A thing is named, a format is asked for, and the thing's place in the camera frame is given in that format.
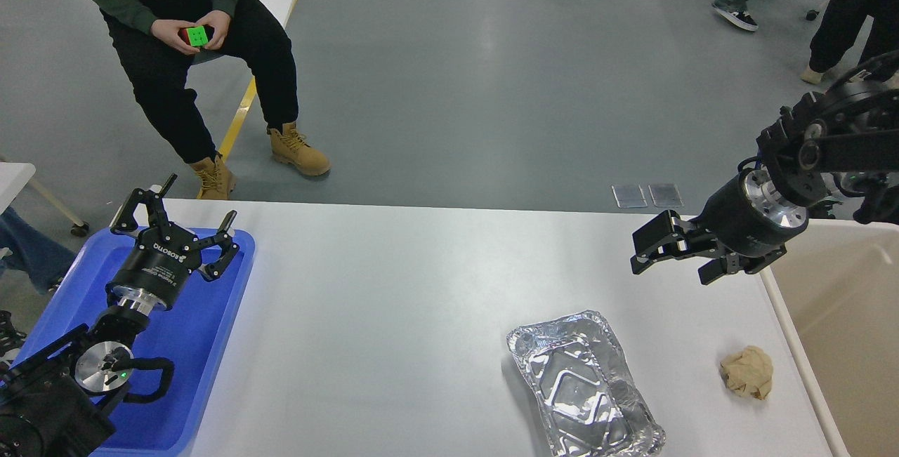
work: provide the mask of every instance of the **shoe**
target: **shoe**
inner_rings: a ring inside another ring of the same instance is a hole
[[[755,32],[758,31],[759,25],[755,23],[755,20],[752,20],[752,17],[748,12],[745,11],[726,11],[718,6],[712,6],[715,8],[715,11],[723,16],[726,21],[731,22],[733,25],[743,29],[744,31]]]
[[[821,83],[821,79],[825,77],[825,73],[819,73],[818,71],[813,71],[812,67],[806,66],[806,70],[799,75],[799,78],[802,79],[803,82],[810,83],[812,85],[818,85]]]
[[[25,333],[15,330],[12,313],[0,311],[0,374],[6,373],[25,344]]]
[[[216,154],[215,162],[206,157],[190,164],[193,172],[199,176],[202,187],[199,189],[199,199],[212,199],[216,201],[227,201],[230,199],[231,191],[237,184],[237,178],[234,177],[225,162],[222,162],[222,156]]]
[[[51,286],[47,287],[47,293],[51,295],[55,294],[55,292],[59,290],[59,285],[62,284],[63,278],[64,276],[59,276],[57,279],[53,280]]]
[[[272,156],[278,162],[289,164],[306,176],[324,175],[331,169],[331,162],[324,153],[306,143],[306,137],[296,131],[296,122],[282,125],[282,131],[268,128],[272,140]]]

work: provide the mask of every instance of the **blue tray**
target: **blue tray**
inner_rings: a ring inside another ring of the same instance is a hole
[[[208,229],[194,231],[200,237],[215,233]],[[171,359],[176,365],[171,387],[157,402],[119,405],[110,416],[117,431],[93,456],[176,457],[196,435],[256,251],[253,237],[243,230],[237,231],[234,240],[240,251],[221,278],[205,282],[199,274],[193,274],[172,310],[150,314],[149,328],[135,339],[134,355]],[[104,287],[133,246],[134,239],[115,236],[109,230],[87,241],[28,336],[20,360],[31,357],[74,326],[93,326],[106,308]],[[220,252],[216,247],[204,250],[203,262],[212,262]],[[159,373],[135,371],[131,383],[132,392],[152,392],[158,386]]]

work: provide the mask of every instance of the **brown paper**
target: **brown paper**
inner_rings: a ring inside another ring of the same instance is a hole
[[[774,365],[761,348],[750,345],[721,361],[721,373],[728,389],[736,395],[765,399],[771,391]]]

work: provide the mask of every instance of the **beige bin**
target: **beige bin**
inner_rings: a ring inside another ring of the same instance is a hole
[[[846,448],[899,455],[899,227],[812,220],[787,251],[771,271]]]

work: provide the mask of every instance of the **black pants leg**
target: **black pants leg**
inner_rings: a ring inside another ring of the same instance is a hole
[[[123,25],[106,13],[103,18],[109,26],[112,46],[134,86],[134,98],[144,109],[147,120],[184,162],[190,164],[214,157],[215,143],[194,105],[197,93],[184,88],[193,57]]]
[[[150,0],[158,18],[194,21],[211,10],[211,0]],[[126,27],[103,13],[112,45],[134,86],[144,114],[186,163],[214,157],[215,143],[194,104],[197,94],[185,89],[193,57],[169,48],[151,35]],[[298,117],[296,65],[290,40],[259,0],[238,0],[221,53],[244,58],[256,76],[256,89],[269,127]]]
[[[867,10],[863,0],[831,0],[812,38],[812,57],[808,66],[823,73],[836,66],[858,38]]]
[[[219,52],[243,58],[256,77],[265,123],[272,128],[296,121],[296,63],[290,38],[259,0],[237,0],[234,20]]]
[[[899,50],[899,13],[884,13],[874,17],[871,34],[867,36],[865,49],[858,63],[877,57],[889,51]],[[874,74],[873,79],[885,81],[896,73],[899,65],[884,67]]]

